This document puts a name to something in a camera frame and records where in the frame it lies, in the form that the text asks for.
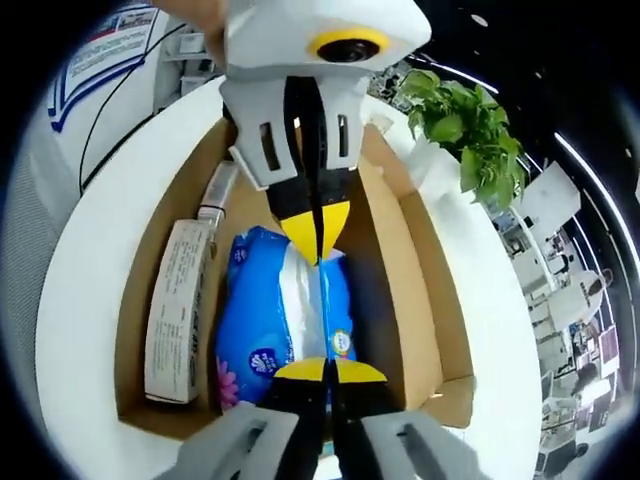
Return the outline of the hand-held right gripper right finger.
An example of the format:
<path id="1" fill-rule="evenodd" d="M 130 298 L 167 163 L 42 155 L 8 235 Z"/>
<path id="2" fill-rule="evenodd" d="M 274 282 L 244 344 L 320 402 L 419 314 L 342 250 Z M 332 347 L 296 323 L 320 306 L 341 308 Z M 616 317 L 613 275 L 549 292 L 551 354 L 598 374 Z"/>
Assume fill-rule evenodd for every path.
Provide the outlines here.
<path id="1" fill-rule="evenodd" d="M 344 479 L 481 479 L 474 449 L 420 410 L 403 410 L 374 367 L 331 363 L 333 443 Z"/>

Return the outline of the person's left hand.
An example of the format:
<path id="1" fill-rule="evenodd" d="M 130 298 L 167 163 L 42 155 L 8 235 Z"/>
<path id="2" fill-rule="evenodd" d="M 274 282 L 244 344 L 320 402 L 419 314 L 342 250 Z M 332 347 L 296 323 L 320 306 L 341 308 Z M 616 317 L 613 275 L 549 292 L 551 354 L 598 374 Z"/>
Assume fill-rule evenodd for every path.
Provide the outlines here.
<path id="1" fill-rule="evenodd" d="M 153 0 L 151 4 L 201 31 L 216 67 L 226 70 L 225 25 L 229 1 Z"/>

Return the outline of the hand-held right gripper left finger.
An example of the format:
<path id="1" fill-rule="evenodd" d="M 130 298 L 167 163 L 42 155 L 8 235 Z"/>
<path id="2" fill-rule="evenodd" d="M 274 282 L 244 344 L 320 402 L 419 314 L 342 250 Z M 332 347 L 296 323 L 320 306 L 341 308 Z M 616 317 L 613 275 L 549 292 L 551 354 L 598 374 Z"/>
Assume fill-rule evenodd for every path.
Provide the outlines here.
<path id="1" fill-rule="evenodd" d="M 241 403 L 183 442 L 171 479 L 311 479 L 323 449 L 327 360 L 289 363 L 257 404 Z"/>

